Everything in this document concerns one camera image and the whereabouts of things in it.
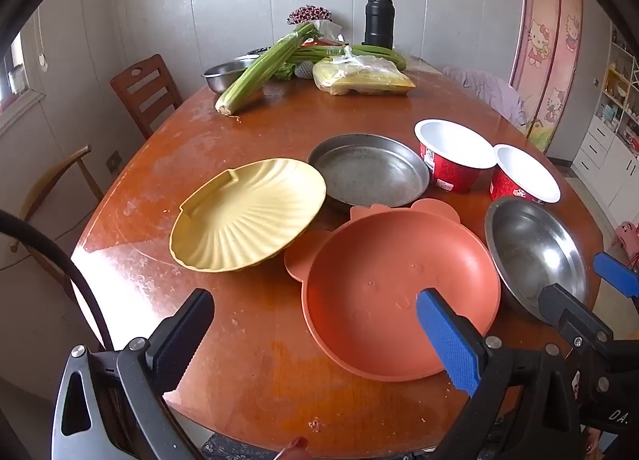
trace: screw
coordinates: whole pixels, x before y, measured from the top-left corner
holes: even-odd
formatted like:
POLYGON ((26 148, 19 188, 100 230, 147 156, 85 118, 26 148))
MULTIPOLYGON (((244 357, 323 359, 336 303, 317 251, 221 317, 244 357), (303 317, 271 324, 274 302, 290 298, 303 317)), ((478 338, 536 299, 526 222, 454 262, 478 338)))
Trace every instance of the screw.
POLYGON ((490 335, 486 338, 486 346, 488 346, 488 348, 496 350, 497 348, 502 347, 502 340, 494 335, 490 335))
POLYGON ((548 355, 559 355, 559 347, 555 343, 548 343, 546 345, 546 352, 548 355))
POLYGON ((83 345, 78 345, 71 350, 71 356, 75 358, 82 357, 85 352, 86 348, 83 345))
POLYGON ((135 339, 132 339, 129 342, 129 350, 132 350, 133 352, 137 351, 137 350, 141 350, 142 348, 145 347, 146 344, 146 339, 143 337, 136 337, 135 339))
POLYGON ((608 381, 608 379, 606 379, 606 377, 600 377, 597 381, 597 389, 600 392, 607 392, 609 387, 610 382, 608 381))

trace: window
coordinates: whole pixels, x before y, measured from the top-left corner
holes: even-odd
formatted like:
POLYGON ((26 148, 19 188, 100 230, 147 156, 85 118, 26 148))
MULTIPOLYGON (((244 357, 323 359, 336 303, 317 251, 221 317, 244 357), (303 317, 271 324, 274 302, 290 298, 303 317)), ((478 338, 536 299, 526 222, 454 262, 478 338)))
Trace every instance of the window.
POLYGON ((0 61, 0 113, 29 87, 24 71, 20 34, 0 61))

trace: metal bowl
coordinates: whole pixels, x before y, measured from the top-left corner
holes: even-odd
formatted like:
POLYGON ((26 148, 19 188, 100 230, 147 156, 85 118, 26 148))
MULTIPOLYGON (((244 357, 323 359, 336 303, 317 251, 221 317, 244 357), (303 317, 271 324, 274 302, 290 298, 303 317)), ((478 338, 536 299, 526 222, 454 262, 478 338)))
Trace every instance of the metal bowl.
POLYGON ((586 300, 589 288, 579 250, 564 225, 539 204, 516 196, 498 198, 488 207, 484 229, 503 292, 515 310, 547 323, 538 299, 541 289, 553 283, 586 300))
POLYGON ((343 209, 408 205, 423 195, 429 182, 428 167, 413 150, 369 133, 327 139, 309 153, 307 162, 324 177, 333 205, 343 209))
POLYGON ((209 68, 202 77, 206 79, 208 87, 216 94, 224 92, 231 84, 251 66, 258 56, 240 56, 232 62, 223 63, 209 68))

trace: black thermos bottle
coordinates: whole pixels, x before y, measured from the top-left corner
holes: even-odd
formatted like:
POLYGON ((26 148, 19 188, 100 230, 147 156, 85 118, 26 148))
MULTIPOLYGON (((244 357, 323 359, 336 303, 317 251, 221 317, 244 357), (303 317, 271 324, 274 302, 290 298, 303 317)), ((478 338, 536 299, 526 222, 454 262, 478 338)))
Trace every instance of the black thermos bottle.
POLYGON ((392 49, 394 23, 395 7, 392 0, 368 0, 364 44, 392 49))

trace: dark blue gripper pad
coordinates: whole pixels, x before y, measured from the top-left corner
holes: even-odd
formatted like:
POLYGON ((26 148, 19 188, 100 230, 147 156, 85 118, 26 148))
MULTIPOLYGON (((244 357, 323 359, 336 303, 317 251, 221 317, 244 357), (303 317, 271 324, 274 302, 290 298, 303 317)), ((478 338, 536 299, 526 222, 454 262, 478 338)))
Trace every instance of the dark blue gripper pad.
POLYGON ((623 263, 606 253, 597 253, 592 259, 595 273, 608 281, 625 297, 639 296, 639 277, 623 263))
POLYGON ((479 357, 462 337, 459 317, 435 289, 417 296, 417 319, 458 390, 473 396, 479 385, 479 357))

